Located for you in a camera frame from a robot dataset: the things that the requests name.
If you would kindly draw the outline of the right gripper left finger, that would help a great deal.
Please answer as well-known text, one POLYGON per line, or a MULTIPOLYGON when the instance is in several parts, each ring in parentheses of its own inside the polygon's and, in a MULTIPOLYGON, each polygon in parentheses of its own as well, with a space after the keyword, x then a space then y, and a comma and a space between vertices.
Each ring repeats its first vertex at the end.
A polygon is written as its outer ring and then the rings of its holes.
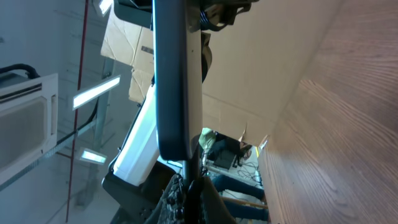
POLYGON ((181 224, 184 221, 183 177, 175 174, 146 224, 181 224))

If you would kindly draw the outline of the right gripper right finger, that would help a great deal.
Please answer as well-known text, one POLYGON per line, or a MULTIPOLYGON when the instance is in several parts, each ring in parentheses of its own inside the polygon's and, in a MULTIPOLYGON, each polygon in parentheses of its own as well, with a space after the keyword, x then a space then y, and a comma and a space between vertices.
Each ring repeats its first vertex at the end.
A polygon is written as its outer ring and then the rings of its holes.
POLYGON ((211 179, 209 177, 202 177, 199 183, 203 186, 200 199, 205 223, 236 224, 236 220, 229 213, 211 179))

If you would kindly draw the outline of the Samsung Galaxy smartphone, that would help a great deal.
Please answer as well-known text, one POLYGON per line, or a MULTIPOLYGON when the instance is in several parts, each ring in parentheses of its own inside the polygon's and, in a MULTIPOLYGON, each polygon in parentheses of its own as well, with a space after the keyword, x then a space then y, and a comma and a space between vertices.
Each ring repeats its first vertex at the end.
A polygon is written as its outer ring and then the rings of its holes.
POLYGON ((200 3, 154 0, 153 16, 160 155, 187 161, 202 129, 200 3))

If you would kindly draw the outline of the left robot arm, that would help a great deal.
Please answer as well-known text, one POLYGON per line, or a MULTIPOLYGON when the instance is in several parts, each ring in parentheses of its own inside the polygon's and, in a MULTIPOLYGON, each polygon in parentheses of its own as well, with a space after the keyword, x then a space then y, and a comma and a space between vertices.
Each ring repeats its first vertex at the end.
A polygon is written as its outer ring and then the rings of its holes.
POLYGON ((113 223, 208 223, 201 199, 201 1, 116 1, 113 14, 154 35, 154 77, 102 181, 113 223))

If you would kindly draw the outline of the seated person in jeans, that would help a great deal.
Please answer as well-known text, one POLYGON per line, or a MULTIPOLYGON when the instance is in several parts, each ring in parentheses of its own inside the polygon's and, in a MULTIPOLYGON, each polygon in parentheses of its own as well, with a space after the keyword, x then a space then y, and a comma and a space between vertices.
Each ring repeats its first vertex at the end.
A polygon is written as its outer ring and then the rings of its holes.
MULTIPOLYGON (((239 141, 223 134, 216 134, 216 131, 210 128, 203 128, 199 138, 199 144, 208 154, 208 158, 218 157, 223 151, 231 151, 235 155, 243 157, 246 151, 251 150, 251 146, 243 141, 239 141)), ((262 202, 266 202, 266 195, 263 190, 249 185, 240 180, 220 174, 212 179, 213 185, 218 192, 230 190, 257 198, 262 202)), ((229 200, 225 200, 224 204, 231 216, 234 218, 269 221, 269 211, 265 208, 255 208, 241 205, 229 200)))

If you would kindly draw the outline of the ceiling light panel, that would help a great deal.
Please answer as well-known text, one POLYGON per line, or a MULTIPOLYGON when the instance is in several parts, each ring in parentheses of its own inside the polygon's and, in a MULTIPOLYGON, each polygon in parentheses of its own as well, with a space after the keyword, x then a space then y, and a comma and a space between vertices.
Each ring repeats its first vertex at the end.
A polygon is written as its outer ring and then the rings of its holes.
POLYGON ((101 80, 94 86, 79 90, 78 93, 73 97, 72 110, 76 110, 81 106, 87 104, 91 100, 107 93, 111 89, 115 88, 120 83, 121 76, 112 76, 101 80))
POLYGON ((78 159, 80 161, 103 165, 107 160, 107 156, 91 149, 82 147, 78 153, 78 159))

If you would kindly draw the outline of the cardboard sheet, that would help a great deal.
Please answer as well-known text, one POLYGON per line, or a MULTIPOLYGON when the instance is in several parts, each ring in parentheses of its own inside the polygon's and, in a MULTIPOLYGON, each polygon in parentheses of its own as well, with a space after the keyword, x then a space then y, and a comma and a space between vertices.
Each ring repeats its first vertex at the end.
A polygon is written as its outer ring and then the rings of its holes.
POLYGON ((154 76, 153 32, 119 19, 110 9, 101 55, 130 67, 129 99, 143 102, 154 76))

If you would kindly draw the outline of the white ceiling air conditioner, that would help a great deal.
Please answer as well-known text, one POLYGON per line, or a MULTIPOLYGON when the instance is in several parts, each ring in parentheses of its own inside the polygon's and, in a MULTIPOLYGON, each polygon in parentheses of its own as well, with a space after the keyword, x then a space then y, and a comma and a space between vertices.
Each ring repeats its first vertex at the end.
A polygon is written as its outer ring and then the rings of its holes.
POLYGON ((1 184, 55 147, 58 75, 1 75, 1 184))

